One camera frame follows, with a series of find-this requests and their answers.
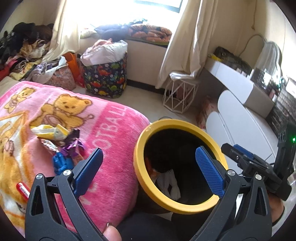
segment white geometric wire stand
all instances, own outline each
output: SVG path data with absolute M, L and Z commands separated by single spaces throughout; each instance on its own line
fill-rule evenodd
M 197 88 L 197 80 L 170 80 L 165 87 L 163 106 L 174 113 L 183 114 L 192 104 Z

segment black baseboard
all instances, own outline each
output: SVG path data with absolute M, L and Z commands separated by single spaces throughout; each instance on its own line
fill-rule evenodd
M 153 86 L 153 85 L 141 83 L 141 82 L 134 81 L 134 80 L 128 80 L 128 85 L 132 86 L 132 87 L 139 88 L 139 89 L 143 89 L 143 90 L 155 92 L 155 93 L 158 93 L 158 94 L 162 94 L 162 95 L 165 92 L 164 88 L 155 89 L 155 86 Z

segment metal screw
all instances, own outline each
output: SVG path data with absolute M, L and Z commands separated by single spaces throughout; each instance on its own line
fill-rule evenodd
M 63 171 L 64 176 L 69 176 L 70 174 L 71 174 L 71 170 L 69 170 L 69 169 Z
M 262 179 L 262 176 L 260 176 L 259 174 L 256 174 L 256 175 L 255 175 L 255 178 L 256 178 L 257 180 L 261 180 L 261 179 Z
M 42 174 L 37 174 L 36 179 L 41 179 L 43 177 Z
M 235 175 L 235 171 L 230 169 L 230 170 L 227 171 L 227 174 L 229 176 L 234 176 Z

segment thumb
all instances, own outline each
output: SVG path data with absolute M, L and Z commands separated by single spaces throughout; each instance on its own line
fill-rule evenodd
M 106 228 L 105 232 L 103 233 L 103 235 L 109 240 L 109 241 L 122 241 L 120 233 L 118 232 L 118 230 L 113 227 L 113 226 L 109 226 L 108 228 Z

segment pink blanket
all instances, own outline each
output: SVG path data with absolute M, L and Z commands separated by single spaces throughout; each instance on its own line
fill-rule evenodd
M 0 98 L 1 207 L 23 233 L 26 202 L 16 183 L 31 187 L 38 173 L 54 176 L 51 155 L 29 127 L 58 123 L 81 130 L 86 156 L 96 147 L 103 150 L 103 164 L 80 201 L 99 229 L 107 222 L 118 225 L 135 203 L 133 149 L 149 121 L 127 106 L 33 82 L 20 82 Z M 75 230 L 58 203 L 65 223 Z

